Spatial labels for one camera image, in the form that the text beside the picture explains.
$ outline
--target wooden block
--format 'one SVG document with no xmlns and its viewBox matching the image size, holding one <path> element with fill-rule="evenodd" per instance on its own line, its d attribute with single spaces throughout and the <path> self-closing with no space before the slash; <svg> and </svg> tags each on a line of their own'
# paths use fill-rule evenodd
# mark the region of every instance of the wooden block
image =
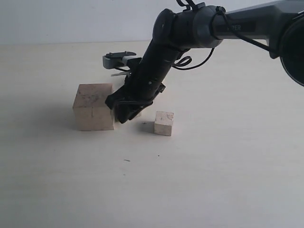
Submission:
<svg viewBox="0 0 304 228">
<path fill-rule="evenodd" d="M 166 136 L 172 135 L 174 113 L 156 112 L 154 133 Z"/>
<path fill-rule="evenodd" d="M 114 112 L 105 104 L 112 93 L 112 84 L 79 85 L 73 111 L 80 131 L 114 130 Z"/>
</svg>

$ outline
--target white tabletop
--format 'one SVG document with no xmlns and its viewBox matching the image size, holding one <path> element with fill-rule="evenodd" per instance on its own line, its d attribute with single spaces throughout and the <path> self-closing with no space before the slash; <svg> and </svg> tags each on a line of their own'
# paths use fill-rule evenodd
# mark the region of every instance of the white tabletop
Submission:
<svg viewBox="0 0 304 228">
<path fill-rule="evenodd" d="M 0 46 L 0 227 L 303 228 L 304 88 L 255 46 L 172 69 L 115 131 L 76 130 L 78 85 L 123 82 L 102 55 L 147 45 Z M 172 137 L 152 133 L 156 111 L 174 112 Z"/>
</svg>

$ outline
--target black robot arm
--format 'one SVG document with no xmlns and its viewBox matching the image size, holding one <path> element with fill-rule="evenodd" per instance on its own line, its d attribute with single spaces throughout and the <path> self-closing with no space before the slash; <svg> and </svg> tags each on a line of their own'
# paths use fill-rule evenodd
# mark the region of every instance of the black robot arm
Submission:
<svg viewBox="0 0 304 228">
<path fill-rule="evenodd" d="M 224 39 L 242 39 L 268 51 L 273 59 L 280 57 L 287 74 L 304 85 L 304 0 L 279 0 L 231 12 L 219 6 L 186 1 L 188 4 L 177 0 L 186 7 L 183 12 L 165 9 L 159 14 L 142 58 L 132 52 L 104 56 L 107 69 L 129 67 L 124 86 L 106 100 L 118 121 L 132 120 L 153 104 L 165 89 L 162 81 L 170 69 L 185 69 L 181 67 L 186 64 L 176 61 L 187 51 L 211 48 L 212 53 Z M 266 40 L 267 45 L 256 39 Z"/>
</svg>

